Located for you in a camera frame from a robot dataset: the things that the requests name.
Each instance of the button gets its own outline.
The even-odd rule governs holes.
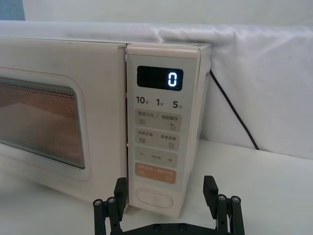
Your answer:
[[[171,208],[173,206],[173,200],[167,194],[147,188],[139,188],[135,193],[138,200],[144,204],[160,208]]]
[[[135,158],[142,162],[147,162],[165,167],[177,167],[178,155],[176,153],[136,146]]]
[[[166,131],[179,132],[181,128],[181,115],[136,109],[135,123],[142,127],[146,126]]]
[[[176,171],[157,167],[154,165],[147,165],[143,163],[135,163],[135,174],[140,177],[157,180],[168,184],[175,184]]]
[[[179,136],[160,131],[151,131],[136,128],[135,142],[170,151],[179,149]]]

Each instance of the screw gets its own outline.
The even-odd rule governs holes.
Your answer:
[[[160,230],[161,230],[161,225],[155,224],[155,225],[153,226],[153,230],[156,231],[156,232],[160,231]]]
[[[219,199],[221,200],[221,201],[225,201],[225,197],[223,196],[223,195],[221,195],[221,196],[219,196]]]
[[[233,197],[233,201],[234,201],[234,202],[239,202],[240,199],[239,199],[238,197]]]
[[[95,206],[99,206],[101,204],[101,201],[100,200],[95,201],[94,204],[95,204]]]
[[[179,224],[178,228],[181,231],[185,231],[187,229],[187,226],[185,224]]]
[[[114,199],[114,198],[110,198],[110,199],[108,200],[108,202],[109,202],[109,203],[113,203],[113,202],[115,202],[115,199]]]

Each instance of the power cord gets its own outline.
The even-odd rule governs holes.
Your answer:
[[[240,124],[243,126],[244,130],[246,131],[246,133],[248,134],[251,142],[253,143],[255,149],[259,150],[258,145],[256,144],[254,138],[252,137],[252,134],[250,133],[249,129],[247,128],[247,126],[245,125],[244,121],[241,119],[241,117],[239,116],[238,112],[236,111],[235,107],[233,106],[233,104],[231,103],[230,99],[228,98],[227,94],[225,93],[224,89],[221,87],[220,83],[218,82],[218,80],[216,79],[214,73],[212,70],[210,70],[210,75],[213,78],[214,82],[216,83],[216,85],[218,86],[218,88],[220,89],[220,91],[222,92],[224,98],[226,99],[227,103],[229,104],[231,110],[234,112],[234,114],[236,115],[238,121],[240,122]]]

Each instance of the white microwave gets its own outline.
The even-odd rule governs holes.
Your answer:
[[[0,37],[0,166],[92,202],[179,216],[210,45]]]

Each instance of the white backdrop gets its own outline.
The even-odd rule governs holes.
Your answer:
[[[23,0],[29,21],[313,25],[312,0]]]
[[[313,27],[0,22],[0,34],[212,44],[212,70],[260,149],[313,159]],[[202,138],[252,147],[210,80]]]

